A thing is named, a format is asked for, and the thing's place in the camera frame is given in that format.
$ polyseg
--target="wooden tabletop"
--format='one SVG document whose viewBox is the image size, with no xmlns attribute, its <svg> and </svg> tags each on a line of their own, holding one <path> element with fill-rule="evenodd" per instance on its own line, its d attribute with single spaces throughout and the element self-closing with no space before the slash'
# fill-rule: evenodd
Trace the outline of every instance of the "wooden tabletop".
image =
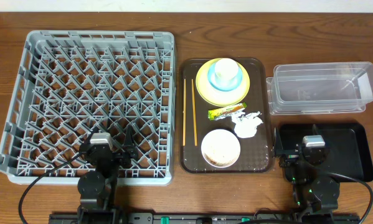
<svg viewBox="0 0 373 224">
<path fill-rule="evenodd" d="M 26 35 L 42 29 L 172 32 L 178 71 L 190 58 L 255 57 L 268 77 L 275 65 L 285 63 L 373 63 L 373 14 L 0 13 L 0 140 Z M 179 89 L 176 127 L 182 126 Z M 373 102 L 363 113 L 271 117 L 272 127 L 351 120 L 365 127 L 373 160 Z M 262 207 L 296 207 L 291 184 L 283 179 L 277 163 L 263 174 L 189 174 L 179 166 L 179 148 L 177 138 L 171 185 L 118 188 L 117 204 L 129 211 L 157 213 L 252 213 Z M 0 223 L 20 223 L 17 204 L 25 188 L 0 173 Z M 47 223 L 52 212 L 75 212 L 79 200 L 75 186 L 36 186 L 27 195 L 23 211 L 30 223 Z M 365 187 L 343 183 L 337 212 L 361 216 L 368 201 Z M 373 208 L 365 223 L 373 223 Z"/>
</svg>

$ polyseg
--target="wooden chopstick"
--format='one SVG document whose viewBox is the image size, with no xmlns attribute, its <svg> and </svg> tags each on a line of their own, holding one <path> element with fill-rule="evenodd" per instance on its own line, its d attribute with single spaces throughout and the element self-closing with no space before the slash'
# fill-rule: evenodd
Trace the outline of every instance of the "wooden chopstick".
<svg viewBox="0 0 373 224">
<path fill-rule="evenodd" d="M 185 146 L 186 135 L 186 79 L 184 80 L 184 135 L 182 145 Z"/>
<path fill-rule="evenodd" d="M 196 107 L 194 105 L 194 84 L 193 84 L 193 80 L 192 80 L 192 104 L 193 104 L 194 145 L 197 146 Z"/>
</svg>

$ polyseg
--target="white wall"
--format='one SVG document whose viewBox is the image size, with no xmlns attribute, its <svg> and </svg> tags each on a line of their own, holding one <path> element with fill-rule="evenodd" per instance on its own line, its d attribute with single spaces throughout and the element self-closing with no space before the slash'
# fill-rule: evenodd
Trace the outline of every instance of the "white wall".
<svg viewBox="0 0 373 224">
<path fill-rule="evenodd" d="M 373 0 L 0 0 L 0 12 L 373 12 Z"/>
</svg>

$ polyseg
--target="gray plastic dish rack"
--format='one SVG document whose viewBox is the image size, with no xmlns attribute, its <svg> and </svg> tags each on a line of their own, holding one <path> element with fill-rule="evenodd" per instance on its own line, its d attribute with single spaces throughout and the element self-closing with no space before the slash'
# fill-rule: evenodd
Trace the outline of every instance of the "gray plastic dish rack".
<svg viewBox="0 0 373 224">
<path fill-rule="evenodd" d="M 11 182 L 76 155 L 94 127 L 138 148 L 120 185 L 168 185 L 173 175 L 176 49 L 168 32 L 35 30 L 27 36 L 0 144 Z M 81 157 L 38 184 L 76 185 L 94 168 Z"/>
</svg>

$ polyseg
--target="clear plastic container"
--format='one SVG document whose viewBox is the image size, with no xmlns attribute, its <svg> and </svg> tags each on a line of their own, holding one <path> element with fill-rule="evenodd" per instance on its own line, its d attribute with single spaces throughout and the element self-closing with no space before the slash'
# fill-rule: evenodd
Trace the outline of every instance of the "clear plastic container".
<svg viewBox="0 0 373 224">
<path fill-rule="evenodd" d="M 273 74 L 271 114 L 356 113 L 373 101 L 370 62 L 278 65 Z"/>
</svg>

